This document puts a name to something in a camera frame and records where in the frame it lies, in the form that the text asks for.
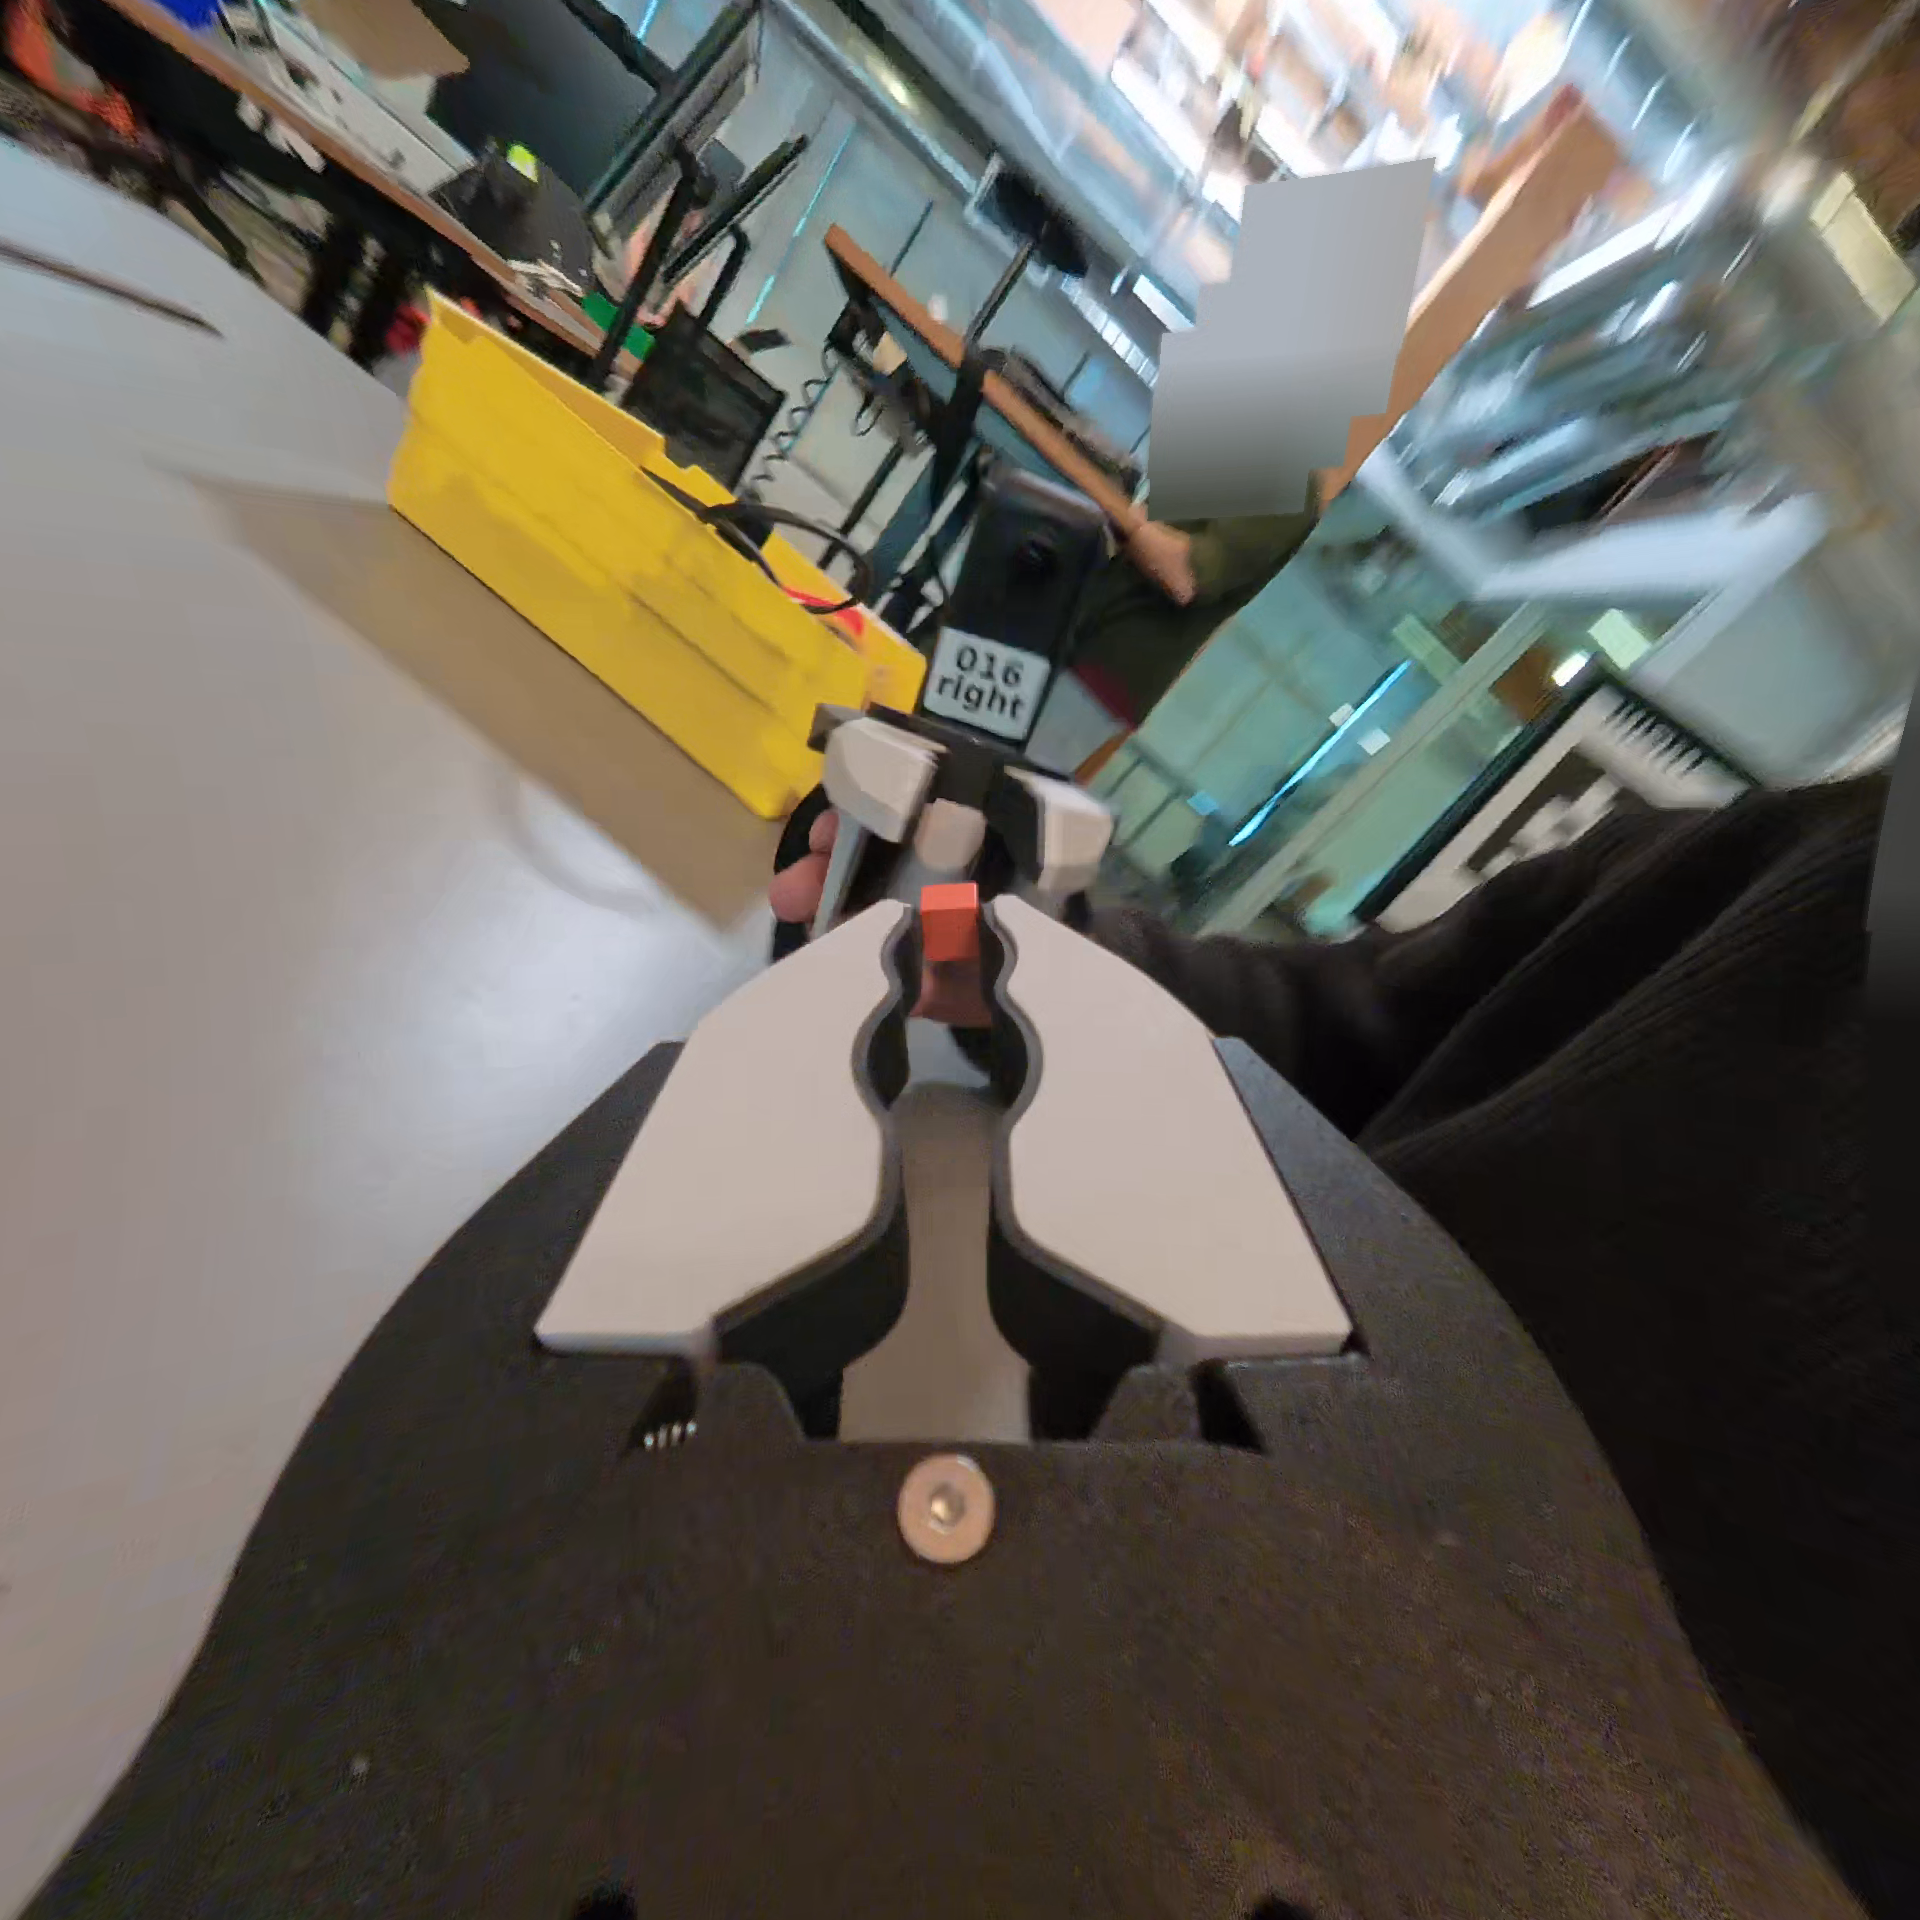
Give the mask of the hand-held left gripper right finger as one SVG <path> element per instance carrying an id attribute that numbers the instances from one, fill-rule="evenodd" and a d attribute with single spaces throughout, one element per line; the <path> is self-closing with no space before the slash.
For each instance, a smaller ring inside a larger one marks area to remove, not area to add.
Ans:
<path id="1" fill-rule="evenodd" d="M 1022 897 L 983 932 L 987 1293 L 1033 1433 L 1091 1438 L 1135 1369 L 1342 1356 L 1350 1312 L 1202 1019 Z"/>

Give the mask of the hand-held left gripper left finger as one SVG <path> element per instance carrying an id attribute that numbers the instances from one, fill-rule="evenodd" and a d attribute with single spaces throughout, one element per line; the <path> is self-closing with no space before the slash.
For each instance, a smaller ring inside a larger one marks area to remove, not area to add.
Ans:
<path id="1" fill-rule="evenodd" d="M 915 912 L 885 900 L 735 988 L 663 1080 L 535 1321 L 548 1353 L 755 1364 L 834 1438 L 908 1293 Z"/>

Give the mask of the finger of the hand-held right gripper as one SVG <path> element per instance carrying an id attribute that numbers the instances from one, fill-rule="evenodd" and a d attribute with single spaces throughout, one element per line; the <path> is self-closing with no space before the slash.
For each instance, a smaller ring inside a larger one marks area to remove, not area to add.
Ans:
<path id="1" fill-rule="evenodd" d="M 1013 867 L 1014 894 L 1060 920 L 1097 875 L 1114 841 L 1114 816 L 1071 779 L 1002 769 L 996 837 Z"/>
<path id="2" fill-rule="evenodd" d="M 916 903 L 948 883 L 948 744 L 900 716 L 822 719 L 822 886 L 810 909 L 819 939 L 881 897 Z"/>

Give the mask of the person's right hand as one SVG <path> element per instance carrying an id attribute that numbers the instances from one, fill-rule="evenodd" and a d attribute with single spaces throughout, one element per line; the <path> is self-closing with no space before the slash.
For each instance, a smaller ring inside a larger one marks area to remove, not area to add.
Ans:
<path id="1" fill-rule="evenodd" d="M 772 877 L 767 897 L 780 925 L 805 927 L 819 912 L 837 828 L 834 811 L 820 814 L 807 829 L 807 851 Z M 991 1023 L 975 951 L 922 964 L 916 1016 L 953 1031 Z"/>

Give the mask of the black desk wooden edge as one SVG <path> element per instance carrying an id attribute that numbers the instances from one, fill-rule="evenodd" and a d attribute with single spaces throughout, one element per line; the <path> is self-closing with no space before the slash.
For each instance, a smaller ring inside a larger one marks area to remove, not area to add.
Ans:
<path id="1" fill-rule="evenodd" d="M 900 345 L 911 345 L 947 367 L 955 391 L 965 385 L 965 369 L 979 364 L 979 411 L 998 417 L 1014 443 L 1031 453 L 1045 473 L 1083 491 L 1106 513 L 1121 539 L 1130 539 L 1147 526 L 1142 505 L 1110 484 L 1109 476 L 1094 469 L 1004 375 L 985 367 L 979 352 L 966 345 L 965 334 L 934 320 L 923 301 L 915 300 L 841 223 L 825 228 L 822 246 L 851 297 L 874 303 L 881 313 L 881 327 Z"/>

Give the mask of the yellow storage bin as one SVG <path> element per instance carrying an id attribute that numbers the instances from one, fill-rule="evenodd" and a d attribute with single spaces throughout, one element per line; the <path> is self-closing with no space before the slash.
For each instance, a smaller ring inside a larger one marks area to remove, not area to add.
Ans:
<path id="1" fill-rule="evenodd" d="M 791 541 L 729 539 L 733 496 L 622 414 L 430 294 L 386 497 L 751 816 L 820 776 L 819 707 L 911 707 L 926 660 Z"/>

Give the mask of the framed tag sign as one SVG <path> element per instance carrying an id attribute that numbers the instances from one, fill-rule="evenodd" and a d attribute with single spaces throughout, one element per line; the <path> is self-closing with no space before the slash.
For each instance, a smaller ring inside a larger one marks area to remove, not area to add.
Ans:
<path id="1" fill-rule="evenodd" d="M 1350 908 L 1350 918 L 1418 927 L 1611 816 L 1717 809 L 1757 783 L 1681 716 L 1611 668 L 1587 663 Z"/>

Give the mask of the wooden top workbench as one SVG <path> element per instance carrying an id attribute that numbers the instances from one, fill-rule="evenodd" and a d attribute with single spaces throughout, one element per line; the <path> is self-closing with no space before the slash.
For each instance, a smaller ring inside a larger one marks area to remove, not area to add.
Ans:
<path id="1" fill-rule="evenodd" d="M 581 301 L 566 289 L 545 293 L 531 271 L 511 265 L 465 228 L 442 203 L 413 190 L 410 177 L 388 164 L 365 139 L 340 124 L 337 110 L 311 91 L 299 91 L 291 65 L 275 48 L 251 52 L 235 44 L 226 25 L 193 29 L 162 4 L 110 1 L 110 8 L 150 39 L 169 46 L 238 100 L 251 102 L 265 125 L 279 128 L 298 141 L 298 150 L 322 156 L 325 164 L 361 181 L 402 219 L 436 235 L 439 248 L 462 256 L 493 287 L 497 300 L 527 324 L 573 352 L 589 355 L 599 345 L 626 347 L 591 324 Z"/>

